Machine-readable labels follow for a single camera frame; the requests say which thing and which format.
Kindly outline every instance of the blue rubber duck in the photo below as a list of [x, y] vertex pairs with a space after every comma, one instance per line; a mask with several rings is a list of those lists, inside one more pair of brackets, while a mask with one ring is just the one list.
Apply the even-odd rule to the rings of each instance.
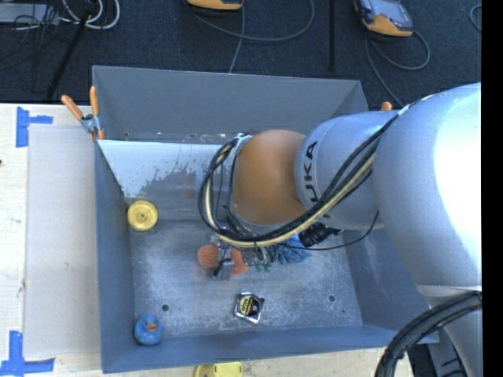
[[163, 337], [163, 329], [156, 316], [143, 314], [134, 325], [134, 337], [142, 345], [155, 345]]

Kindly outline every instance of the yellow cable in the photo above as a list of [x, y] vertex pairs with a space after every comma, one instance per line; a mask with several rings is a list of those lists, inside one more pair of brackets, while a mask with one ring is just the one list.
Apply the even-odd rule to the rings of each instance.
[[[290, 232], [286, 232], [281, 236], [274, 237], [272, 239], [268, 240], [257, 240], [256, 242], [243, 242], [239, 240], [234, 240], [231, 239], [225, 235], [222, 235], [220, 233], [217, 233], [217, 236], [219, 239], [225, 243], [228, 243], [232, 246], [235, 247], [242, 247], [242, 248], [253, 248], [253, 247], [265, 247], [265, 246], [272, 246], [273, 244], [276, 243], [281, 243], [290, 237], [294, 236], [297, 233], [301, 233], [303, 230], [309, 228], [311, 225], [313, 225], [319, 218], [321, 218], [323, 215], [325, 215], [332, 207], [334, 207], [339, 201], [341, 201], [346, 194], [349, 193], [351, 188], [359, 181], [359, 179], [363, 176], [365, 172], [367, 172], [370, 167], [373, 164], [373, 159], [374, 159], [375, 154], [372, 154], [358, 169], [358, 172], [349, 180], [348, 183], [345, 184], [344, 187], [341, 188], [341, 190], [334, 195], [327, 203], [321, 207], [318, 211], [316, 211], [311, 217], [309, 217], [306, 221], [304, 221], [302, 224], [297, 226], [296, 228], [292, 229]], [[208, 221], [217, 229], [217, 225], [215, 224], [215, 220], [213, 218], [213, 214], [211, 213], [211, 205], [210, 205], [210, 190], [208, 188], [208, 182], [204, 186], [204, 206], [207, 214]]]

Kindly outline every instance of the dark carpet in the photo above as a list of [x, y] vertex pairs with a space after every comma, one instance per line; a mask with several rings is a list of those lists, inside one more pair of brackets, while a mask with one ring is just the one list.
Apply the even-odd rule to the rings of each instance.
[[[65, 1], [83, 15], [86, 0]], [[183, 0], [118, 1], [116, 24], [86, 27], [61, 67], [79, 29], [57, 20], [71, 18], [62, 0], [4, 0], [56, 12], [32, 29], [22, 19], [0, 24], [0, 101], [54, 103], [66, 93], [87, 104], [95, 64], [357, 79], [372, 110], [481, 81], [482, 0], [402, 0], [415, 33], [385, 40], [369, 37], [353, 0], [245, 0], [241, 12], [220, 16], [196, 15]], [[102, 4], [96, 28], [116, 15], [113, 0]], [[54, 85], [58, 68], [64, 71]]]

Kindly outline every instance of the blue tape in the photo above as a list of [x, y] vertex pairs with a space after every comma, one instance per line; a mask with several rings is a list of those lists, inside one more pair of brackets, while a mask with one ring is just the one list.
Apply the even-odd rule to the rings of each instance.
[[24, 377], [25, 373], [47, 373], [54, 369], [54, 358], [46, 361], [24, 361], [23, 334], [9, 333], [9, 359], [0, 364], [0, 375]]
[[21, 106], [17, 107], [17, 125], [16, 125], [16, 147], [28, 146], [28, 126], [32, 123], [52, 124], [53, 117], [38, 115], [30, 117], [30, 112], [24, 110]]

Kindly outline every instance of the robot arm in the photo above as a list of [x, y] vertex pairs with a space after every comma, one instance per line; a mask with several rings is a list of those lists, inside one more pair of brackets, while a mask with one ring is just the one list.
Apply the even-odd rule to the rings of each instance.
[[[482, 290], [480, 164], [480, 83], [336, 117], [306, 136], [270, 130], [237, 157], [231, 208], [269, 232], [222, 238], [266, 246], [319, 223], [367, 230], [374, 220], [434, 308]], [[481, 310], [446, 330], [469, 375], [482, 375]]]

